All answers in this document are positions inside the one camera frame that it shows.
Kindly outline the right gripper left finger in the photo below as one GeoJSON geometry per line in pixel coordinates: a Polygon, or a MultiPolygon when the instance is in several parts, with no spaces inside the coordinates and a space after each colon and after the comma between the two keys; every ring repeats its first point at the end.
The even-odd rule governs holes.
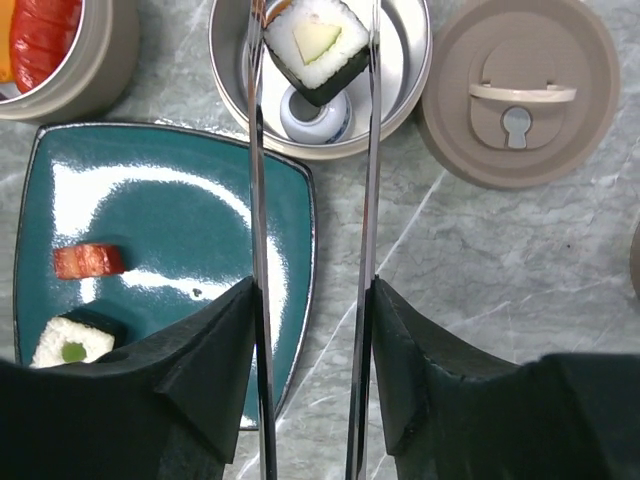
{"type": "Polygon", "coordinates": [[[254,349],[253,283],[93,363],[1,365],[5,479],[219,479],[254,349]]]}

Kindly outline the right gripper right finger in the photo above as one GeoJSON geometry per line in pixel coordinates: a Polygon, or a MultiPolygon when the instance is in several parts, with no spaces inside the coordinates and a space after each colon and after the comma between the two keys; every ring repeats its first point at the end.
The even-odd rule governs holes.
{"type": "Polygon", "coordinates": [[[639,358],[556,353],[516,365],[456,337],[386,281],[373,351],[402,479],[635,479],[639,358]]]}

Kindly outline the sushi roll green centre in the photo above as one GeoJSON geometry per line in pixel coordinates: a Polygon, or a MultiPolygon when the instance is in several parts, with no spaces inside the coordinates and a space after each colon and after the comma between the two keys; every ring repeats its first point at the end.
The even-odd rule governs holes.
{"type": "Polygon", "coordinates": [[[119,348],[127,327],[107,315],[77,308],[52,317],[41,332],[30,367],[91,363],[119,348]]]}

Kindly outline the red meat piece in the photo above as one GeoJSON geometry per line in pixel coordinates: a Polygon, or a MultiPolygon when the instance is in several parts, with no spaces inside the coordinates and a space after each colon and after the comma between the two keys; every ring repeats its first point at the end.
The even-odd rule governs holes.
{"type": "Polygon", "coordinates": [[[53,250],[56,276],[61,280],[119,275],[127,271],[117,246],[85,243],[53,250]]]}

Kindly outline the small white porcelain cup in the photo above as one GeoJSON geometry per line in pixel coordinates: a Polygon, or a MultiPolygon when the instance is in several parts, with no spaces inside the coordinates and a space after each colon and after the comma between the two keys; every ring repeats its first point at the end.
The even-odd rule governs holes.
{"type": "Polygon", "coordinates": [[[340,92],[329,103],[316,107],[290,86],[280,102],[280,122],[286,135],[297,143],[334,144],[354,129],[352,103],[346,92],[340,92]]]}

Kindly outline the sushi roll yellow centre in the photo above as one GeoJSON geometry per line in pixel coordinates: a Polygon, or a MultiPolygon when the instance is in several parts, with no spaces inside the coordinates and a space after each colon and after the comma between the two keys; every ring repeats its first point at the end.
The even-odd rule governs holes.
{"type": "Polygon", "coordinates": [[[315,107],[343,91],[369,65],[369,31],[342,1],[282,1],[264,41],[289,83],[315,107]]]}

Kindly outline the red sausage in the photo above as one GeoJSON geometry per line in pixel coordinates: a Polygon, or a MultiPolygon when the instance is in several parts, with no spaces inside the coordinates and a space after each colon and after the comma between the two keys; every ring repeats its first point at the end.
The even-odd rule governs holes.
{"type": "Polygon", "coordinates": [[[46,81],[66,58],[76,37],[83,2],[16,1],[9,30],[14,83],[26,94],[46,81]]]}

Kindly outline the orange egg tart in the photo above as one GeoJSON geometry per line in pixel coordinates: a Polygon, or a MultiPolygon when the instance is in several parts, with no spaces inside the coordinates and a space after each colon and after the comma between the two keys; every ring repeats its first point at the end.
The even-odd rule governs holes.
{"type": "Polygon", "coordinates": [[[11,83],[10,30],[14,0],[0,0],[0,83],[11,83]]]}

